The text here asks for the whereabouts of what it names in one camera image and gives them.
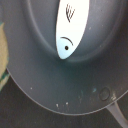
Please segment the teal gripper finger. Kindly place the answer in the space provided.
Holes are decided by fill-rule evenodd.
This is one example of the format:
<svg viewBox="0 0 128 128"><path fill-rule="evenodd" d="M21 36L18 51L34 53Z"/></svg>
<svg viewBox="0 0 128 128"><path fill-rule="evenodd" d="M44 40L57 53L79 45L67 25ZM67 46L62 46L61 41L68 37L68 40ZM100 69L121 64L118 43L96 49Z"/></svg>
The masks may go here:
<svg viewBox="0 0 128 128"><path fill-rule="evenodd" d="M9 74L6 72L9 62L9 52L7 39L4 33L4 24L0 24L0 90L4 87L9 79Z"/></svg>

